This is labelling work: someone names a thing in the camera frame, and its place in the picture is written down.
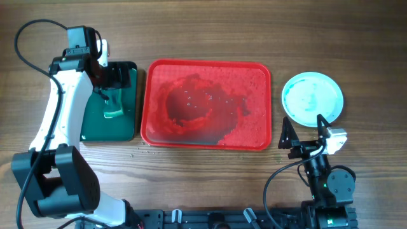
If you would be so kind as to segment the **green scrubbing sponge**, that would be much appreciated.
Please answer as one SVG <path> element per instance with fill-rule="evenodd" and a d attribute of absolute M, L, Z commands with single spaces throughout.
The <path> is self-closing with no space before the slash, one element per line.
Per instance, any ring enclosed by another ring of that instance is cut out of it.
<path fill-rule="evenodd" d="M 110 119 L 123 115 L 122 89 L 106 90 L 104 95 L 109 98 L 105 100 L 104 117 Z"/>

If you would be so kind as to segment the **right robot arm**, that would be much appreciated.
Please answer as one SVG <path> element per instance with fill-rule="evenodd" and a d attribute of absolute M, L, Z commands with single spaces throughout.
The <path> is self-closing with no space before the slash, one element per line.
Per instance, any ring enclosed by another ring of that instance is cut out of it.
<path fill-rule="evenodd" d="M 342 128 L 332 127 L 317 115 L 318 138 L 301 141 L 289 118 L 283 118 L 278 148 L 289 149 L 288 158 L 300 159 L 306 177 L 302 179 L 312 195 L 298 208 L 272 209 L 274 228 L 357 228 L 354 202 L 356 174 L 344 166 L 332 166 L 328 156 L 339 151 L 347 141 Z"/>

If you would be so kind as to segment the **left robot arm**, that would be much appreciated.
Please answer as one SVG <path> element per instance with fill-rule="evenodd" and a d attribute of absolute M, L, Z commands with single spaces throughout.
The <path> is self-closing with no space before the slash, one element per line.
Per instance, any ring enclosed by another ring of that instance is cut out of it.
<path fill-rule="evenodd" d="M 142 228 L 126 200 L 100 190 L 95 172 L 79 152 L 86 105 L 94 92 L 131 84 L 133 62 L 100 64 L 95 43 L 68 48 L 50 64 L 51 91 L 42 124 L 29 150 L 13 156 L 11 169 L 21 193 L 16 221 L 22 227 L 22 202 L 37 218 L 87 221 L 103 228 Z"/>

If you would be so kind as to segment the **white plate tray corner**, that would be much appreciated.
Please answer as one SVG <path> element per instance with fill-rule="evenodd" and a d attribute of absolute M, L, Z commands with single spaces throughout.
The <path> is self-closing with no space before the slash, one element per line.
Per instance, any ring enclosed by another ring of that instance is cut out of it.
<path fill-rule="evenodd" d="M 315 128 L 317 115 L 328 123 L 335 121 L 344 107 L 343 93 L 329 76 L 304 72 L 292 77 L 281 93 L 282 107 L 296 123 Z"/>

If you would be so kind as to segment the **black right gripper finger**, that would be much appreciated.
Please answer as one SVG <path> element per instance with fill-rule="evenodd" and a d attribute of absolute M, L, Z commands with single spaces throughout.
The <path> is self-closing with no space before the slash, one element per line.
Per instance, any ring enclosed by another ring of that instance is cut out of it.
<path fill-rule="evenodd" d="M 298 147 L 300 140 L 288 117 L 283 118 L 282 132 L 278 144 L 278 149 L 291 149 Z"/>
<path fill-rule="evenodd" d="M 331 124 L 321 114 L 317 115 L 317 131 L 319 139 L 328 138 L 328 128 Z"/>

